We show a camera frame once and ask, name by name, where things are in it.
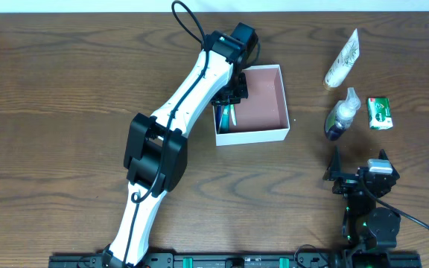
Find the small toothpaste tube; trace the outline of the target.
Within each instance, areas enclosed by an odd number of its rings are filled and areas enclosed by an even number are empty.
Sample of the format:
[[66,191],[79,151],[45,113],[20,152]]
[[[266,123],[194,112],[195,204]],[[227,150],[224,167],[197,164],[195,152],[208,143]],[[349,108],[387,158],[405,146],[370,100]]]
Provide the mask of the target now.
[[230,121],[230,105],[223,108],[222,117],[220,120],[220,134],[227,133],[229,131]]

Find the green white toothbrush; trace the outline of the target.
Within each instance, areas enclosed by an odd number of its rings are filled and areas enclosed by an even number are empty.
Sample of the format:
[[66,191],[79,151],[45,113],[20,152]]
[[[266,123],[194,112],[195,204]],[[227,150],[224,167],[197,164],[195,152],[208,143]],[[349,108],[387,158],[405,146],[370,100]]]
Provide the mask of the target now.
[[230,113],[230,117],[231,117],[233,126],[237,126],[237,118],[236,118],[236,114],[235,114],[235,105],[234,104],[229,105],[229,113]]

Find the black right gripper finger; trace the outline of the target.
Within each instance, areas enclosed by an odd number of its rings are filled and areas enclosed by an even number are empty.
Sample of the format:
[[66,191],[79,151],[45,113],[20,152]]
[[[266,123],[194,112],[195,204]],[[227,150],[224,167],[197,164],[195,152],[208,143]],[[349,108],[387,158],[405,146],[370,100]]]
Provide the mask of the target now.
[[381,149],[378,155],[378,166],[383,171],[394,171],[393,163],[390,161],[386,151]]
[[334,147],[334,153],[331,157],[328,167],[323,175],[324,181],[335,181],[342,178],[340,152],[338,146]]

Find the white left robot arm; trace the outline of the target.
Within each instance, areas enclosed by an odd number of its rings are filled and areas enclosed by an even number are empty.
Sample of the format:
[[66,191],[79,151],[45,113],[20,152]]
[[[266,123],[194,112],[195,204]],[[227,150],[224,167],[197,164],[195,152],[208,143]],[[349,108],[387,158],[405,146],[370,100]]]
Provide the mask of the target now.
[[178,90],[152,115],[139,113],[131,121],[124,154],[127,205],[104,250],[103,267],[135,267],[142,261],[160,204],[187,167],[192,127],[208,104],[229,106],[247,98],[243,70],[257,43],[255,29],[244,23],[230,35],[204,36],[195,66]]

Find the white box pink interior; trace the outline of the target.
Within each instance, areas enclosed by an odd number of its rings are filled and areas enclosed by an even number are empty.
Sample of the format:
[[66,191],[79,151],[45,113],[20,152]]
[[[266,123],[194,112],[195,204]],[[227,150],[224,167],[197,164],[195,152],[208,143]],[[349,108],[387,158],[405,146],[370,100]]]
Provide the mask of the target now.
[[281,66],[253,66],[244,70],[248,98],[234,105],[235,123],[216,133],[217,146],[283,141],[290,121]]

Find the blue disposable razor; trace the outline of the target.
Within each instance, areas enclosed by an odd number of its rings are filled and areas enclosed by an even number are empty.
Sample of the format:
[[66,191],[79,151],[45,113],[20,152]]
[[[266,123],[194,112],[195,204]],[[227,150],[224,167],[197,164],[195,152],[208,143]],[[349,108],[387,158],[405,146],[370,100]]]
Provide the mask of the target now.
[[220,127],[221,127],[221,121],[223,118],[223,111],[224,111],[224,107],[223,106],[216,106],[216,110],[215,110],[215,123],[216,123],[216,133],[219,134],[220,133]]

